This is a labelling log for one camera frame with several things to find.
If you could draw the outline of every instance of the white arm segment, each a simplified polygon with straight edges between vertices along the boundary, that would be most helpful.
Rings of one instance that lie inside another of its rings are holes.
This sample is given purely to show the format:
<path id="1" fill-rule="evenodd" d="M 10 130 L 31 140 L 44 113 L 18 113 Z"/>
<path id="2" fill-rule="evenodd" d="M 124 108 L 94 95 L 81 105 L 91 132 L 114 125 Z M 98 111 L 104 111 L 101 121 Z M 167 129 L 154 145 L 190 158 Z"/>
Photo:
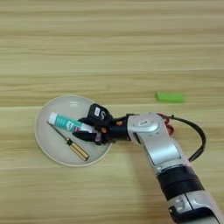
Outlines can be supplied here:
<path id="1" fill-rule="evenodd" d="M 224 224 L 221 210 L 206 192 L 179 145 L 157 114 L 131 115 L 129 138 L 144 147 L 175 223 Z"/>

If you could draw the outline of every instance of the white bowl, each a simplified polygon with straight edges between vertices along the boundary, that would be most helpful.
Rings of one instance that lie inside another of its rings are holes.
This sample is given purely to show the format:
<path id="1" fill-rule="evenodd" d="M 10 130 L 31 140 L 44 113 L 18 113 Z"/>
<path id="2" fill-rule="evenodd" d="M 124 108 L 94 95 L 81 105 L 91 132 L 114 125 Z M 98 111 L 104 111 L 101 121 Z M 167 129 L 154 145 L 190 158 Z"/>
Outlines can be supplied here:
<path id="1" fill-rule="evenodd" d="M 60 131 L 76 142 L 89 154 L 87 161 L 81 160 L 66 144 L 65 140 L 47 124 L 52 112 L 78 120 L 88 115 L 89 107 L 95 103 L 80 96 L 61 96 L 49 101 L 39 112 L 36 121 L 35 135 L 40 149 L 54 161 L 69 166 L 84 166 L 100 160 L 110 148 L 110 143 L 98 146 L 95 143 L 82 141 L 64 129 Z"/>

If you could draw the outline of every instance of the black cable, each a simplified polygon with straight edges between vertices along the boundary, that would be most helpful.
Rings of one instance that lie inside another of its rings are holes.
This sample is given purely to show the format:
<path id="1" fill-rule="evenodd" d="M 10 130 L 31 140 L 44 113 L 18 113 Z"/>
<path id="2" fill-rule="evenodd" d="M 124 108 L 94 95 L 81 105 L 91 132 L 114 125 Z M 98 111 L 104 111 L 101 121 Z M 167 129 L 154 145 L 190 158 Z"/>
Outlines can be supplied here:
<path id="1" fill-rule="evenodd" d="M 195 129 L 200 138 L 201 138 L 201 146 L 189 157 L 189 161 L 192 162 L 194 161 L 195 159 L 197 159 L 205 150 L 206 148 L 206 144 L 207 144 L 207 137 L 206 137 L 206 134 L 205 132 L 203 131 L 203 129 L 196 123 L 194 122 L 190 122 L 190 121 L 187 121 L 183 118 L 179 118 L 179 117 L 176 117 L 174 115 L 172 116 L 168 116 L 170 119 L 172 120 L 176 120 L 176 121 L 179 121 L 179 122 L 182 122 L 182 123 L 186 123 L 188 124 L 190 127 L 192 127 L 193 129 Z"/>

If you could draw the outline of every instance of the silver metal part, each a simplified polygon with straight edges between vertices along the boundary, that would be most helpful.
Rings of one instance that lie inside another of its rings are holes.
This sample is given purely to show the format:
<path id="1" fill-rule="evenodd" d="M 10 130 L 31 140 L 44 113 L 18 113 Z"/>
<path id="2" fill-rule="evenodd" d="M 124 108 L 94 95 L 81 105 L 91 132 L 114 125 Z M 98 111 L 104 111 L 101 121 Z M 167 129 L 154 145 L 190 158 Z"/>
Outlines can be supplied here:
<path id="1" fill-rule="evenodd" d="M 177 142 L 169 136 L 161 116 L 152 113 L 130 116 L 128 133 L 132 142 L 141 144 L 144 147 L 146 156 L 156 175 L 162 170 L 176 166 L 191 166 Z M 224 224 L 221 210 L 212 196 L 205 191 L 188 192 L 179 195 L 169 200 L 168 206 L 176 207 L 179 214 L 197 208 L 208 208 L 213 212 L 211 217 L 193 220 L 185 224 Z"/>
<path id="2" fill-rule="evenodd" d="M 216 205 L 210 193 L 206 191 L 188 192 L 186 194 L 181 194 L 178 197 L 170 199 L 168 201 L 168 207 L 175 207 L 179 214 L 183 214 L 199 208 L 208 208 L 213 213 L 213 216 L 211 216 L 213 218 L 213 222 L 211 222 L 210 217 L 210 222 L 208 222 L 209 224 L 224 223 L 224 217 L 221 210 Z M 201 219 L 198 219 L 197 221 L 195 221 L 195 223 L 198 224 L 206 222 L 201 222 Z"/>
<path id="3" fill-rule="evenodd" d="M 223 214 L 209 192 L 206 191 L 188 192 L 186 194 L 186 197 L 189 199 L 192 209 L 202 207 L 209 208 L 213 212 L 217 220 L 220 221 L 220 224 L 224 224 Z"/>
<path id="4" fill-rule="evenodd" d="M 156 175 L 163 169 L 190 165 L 179 145 L 169 136 L 164 119 L 157 114 L 132 115 L 128 120 L 130 139 L 145 148 Z"/>
<path id="5" fill-rule="evenodd" d="M 204 219 L 192 220 L 184 224 L 220 224 L 214 217 L 206 217 Z"/>

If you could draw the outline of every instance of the green sticky note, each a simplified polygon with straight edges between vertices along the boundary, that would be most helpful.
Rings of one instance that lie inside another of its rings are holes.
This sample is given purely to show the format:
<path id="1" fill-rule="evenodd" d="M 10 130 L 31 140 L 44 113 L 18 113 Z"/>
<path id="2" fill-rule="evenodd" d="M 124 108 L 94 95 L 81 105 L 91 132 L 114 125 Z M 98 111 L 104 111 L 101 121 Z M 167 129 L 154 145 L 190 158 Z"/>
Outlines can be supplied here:
<path id="1" fill-rule="evenodd" d="M 165 93 L 165 92 L 156 92 L 156 98 L 159 102 L 185 102 L 186 97 L 181 93 Z"/>

